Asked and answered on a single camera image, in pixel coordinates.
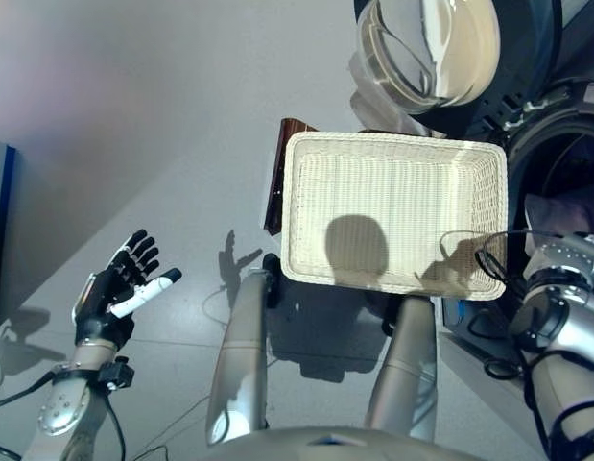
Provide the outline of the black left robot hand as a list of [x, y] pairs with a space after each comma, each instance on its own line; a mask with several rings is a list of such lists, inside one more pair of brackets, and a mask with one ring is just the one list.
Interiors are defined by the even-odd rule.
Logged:
[[135, 310], [176, 284], [178, 268], [153, 277], [159, 249], [146, 230], [137, 230], [118, 246], [105, 268], [88, 277], [71, 318], [77, 346], [95, 340], [122, 349], [134, 330]]

